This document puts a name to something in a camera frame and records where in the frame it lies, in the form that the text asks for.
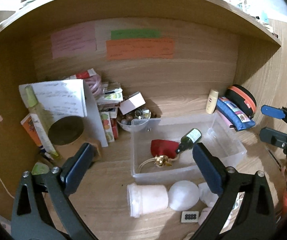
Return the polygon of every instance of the red box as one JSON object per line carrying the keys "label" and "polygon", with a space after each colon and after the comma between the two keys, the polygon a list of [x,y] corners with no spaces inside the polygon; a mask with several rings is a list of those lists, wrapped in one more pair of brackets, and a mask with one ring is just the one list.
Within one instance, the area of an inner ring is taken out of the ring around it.
{"label": "red box", "polygon": [[119,138],[117,119],[110,119],[113,136],[115,139]]}

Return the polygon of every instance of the orange paper note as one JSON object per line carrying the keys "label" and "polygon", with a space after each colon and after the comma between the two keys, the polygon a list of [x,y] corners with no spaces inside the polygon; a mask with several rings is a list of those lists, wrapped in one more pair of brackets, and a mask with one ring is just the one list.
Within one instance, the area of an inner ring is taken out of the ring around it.
{"label": "orange paper note", "polygon": [[174,41],[170,38],[110,40],[106,46],[108,60],[173,58]]}

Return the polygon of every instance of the green paper note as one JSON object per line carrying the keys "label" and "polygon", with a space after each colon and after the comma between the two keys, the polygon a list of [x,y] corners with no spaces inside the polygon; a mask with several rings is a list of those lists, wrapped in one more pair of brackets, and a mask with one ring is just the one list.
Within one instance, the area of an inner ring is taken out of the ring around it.
{"label": "green paper note", "polygon": [[126,29],[111,31],[112,40],[137,39],[137,38],[160,38],[160,31],[152,29]]}

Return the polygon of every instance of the plastic storage bin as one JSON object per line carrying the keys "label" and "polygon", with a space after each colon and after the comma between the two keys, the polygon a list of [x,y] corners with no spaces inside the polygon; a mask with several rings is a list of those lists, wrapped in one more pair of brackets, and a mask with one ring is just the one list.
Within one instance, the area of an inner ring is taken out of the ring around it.
{"label": "plastic storage bin", "polygon": [[192,150],[181,153],[173,165],[157,167],[154,162],[147,163],[139,173],[138,167],[152,158],[151,141],[164,139],[179,142],[192,128],[202,134],[200,142],[213,156],[220,158],[225,166],[233,166],[241,161],[247,152],[243,144],[217,114],[199,114],[176,118],[134,119],[131,125],[131,175],[138,184],[170,184],[179,180],[192,180],[202,177],[192,158]]}

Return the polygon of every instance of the blue pouch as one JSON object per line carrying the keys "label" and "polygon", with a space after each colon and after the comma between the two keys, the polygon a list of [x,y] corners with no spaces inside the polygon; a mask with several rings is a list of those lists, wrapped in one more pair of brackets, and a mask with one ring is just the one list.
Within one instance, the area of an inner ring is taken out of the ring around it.
{"label": "blue pouch", "polygon": [[233,102],[226,97],[218,98],[217,109],[222,113],[231,123],[234,124],[237,131],[242,131],[255,126],[255,122],[250,120],[244,112],[242,112]]}

